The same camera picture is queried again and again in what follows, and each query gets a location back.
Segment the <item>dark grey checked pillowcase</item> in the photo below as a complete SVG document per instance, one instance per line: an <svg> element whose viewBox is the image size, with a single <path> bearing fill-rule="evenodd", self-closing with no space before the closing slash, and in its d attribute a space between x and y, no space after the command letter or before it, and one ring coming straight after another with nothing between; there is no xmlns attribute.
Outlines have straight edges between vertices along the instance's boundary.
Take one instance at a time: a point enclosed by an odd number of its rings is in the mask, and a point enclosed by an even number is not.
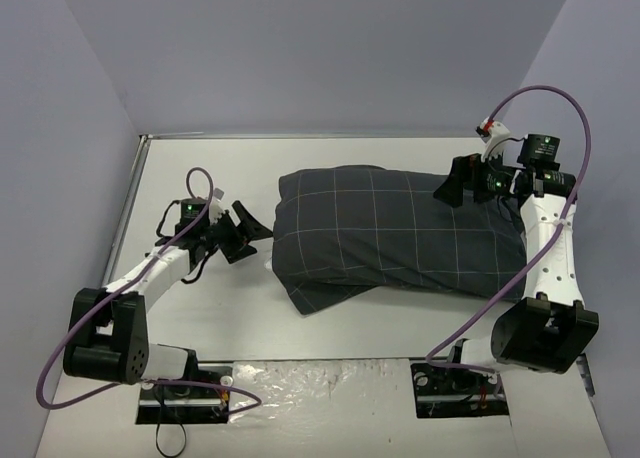
<svg viewBox="0 0 640 458"><path fill-rule="evenodd" d="M371 165L279 180L272 270L302 315L376 287L488 299L525 265L512 204L436 200L440 175Z"/></svg>

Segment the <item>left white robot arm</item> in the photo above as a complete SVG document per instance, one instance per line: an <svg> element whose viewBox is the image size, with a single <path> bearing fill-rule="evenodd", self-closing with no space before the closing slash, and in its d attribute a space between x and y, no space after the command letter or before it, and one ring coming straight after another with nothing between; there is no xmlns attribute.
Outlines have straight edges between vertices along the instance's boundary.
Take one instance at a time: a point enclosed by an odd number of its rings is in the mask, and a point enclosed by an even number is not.
<svg viewBox="0 0 640 458"><path fill-rule="evenodd" d="M165 380L179 396L200 387L196 352L150 343L147 313L176 283L197 281L215 253L236 263L256 254L253 242L273 233L238 201L230 210L202 198L176 204L174 235L159 233L143 261L120 279L77 293L69 324L73 336L63 354L67 375L128 385Z"/></svg>

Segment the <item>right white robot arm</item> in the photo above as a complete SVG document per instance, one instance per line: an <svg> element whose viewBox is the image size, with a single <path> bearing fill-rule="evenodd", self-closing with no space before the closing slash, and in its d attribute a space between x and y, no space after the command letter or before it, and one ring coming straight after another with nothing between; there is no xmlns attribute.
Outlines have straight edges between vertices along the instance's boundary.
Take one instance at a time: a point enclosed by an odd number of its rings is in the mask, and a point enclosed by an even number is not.
<svg viewBox="0 0 640 458"><path fill-rule="evenodd" d="M514 166L503 162L507 131L482 131L485 149L457 157L449 176L435 192L452 207L469 190L477 203L513 198L523 224L526 265L496 296L502 300L519 282L522 298L499 316L489 336L468 339L460 330L427 356L443 368L446 384L465 391L480 374L522 367L541 373L566 372L599 329L599 316L586 308L574 263L573 224L578 182L556 161L556 137L529 134L521 139Z"/></svg>

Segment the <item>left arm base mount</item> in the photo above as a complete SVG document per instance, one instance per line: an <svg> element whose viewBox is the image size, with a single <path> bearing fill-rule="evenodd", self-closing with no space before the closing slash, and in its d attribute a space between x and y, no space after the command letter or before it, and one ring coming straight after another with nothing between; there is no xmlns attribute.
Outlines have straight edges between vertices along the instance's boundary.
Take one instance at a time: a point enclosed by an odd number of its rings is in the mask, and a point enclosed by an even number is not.
<svg viewBox="0 0 640 458"><path fill-rule="evenodd" d="M229 393L195 386L144 385L136 425L217 425L229 421Z"/></svg>

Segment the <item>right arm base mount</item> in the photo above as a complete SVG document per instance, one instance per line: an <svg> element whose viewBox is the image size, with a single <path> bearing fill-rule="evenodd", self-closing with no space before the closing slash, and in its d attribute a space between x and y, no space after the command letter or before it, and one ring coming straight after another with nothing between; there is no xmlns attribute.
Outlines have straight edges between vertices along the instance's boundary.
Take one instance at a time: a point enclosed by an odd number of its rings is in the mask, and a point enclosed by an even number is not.
<svg viewBox="0 0 640 458"><path fill-rule="evenodd" d="M418 419L508 416L506 395L495 377L411 361Z"/></svg>

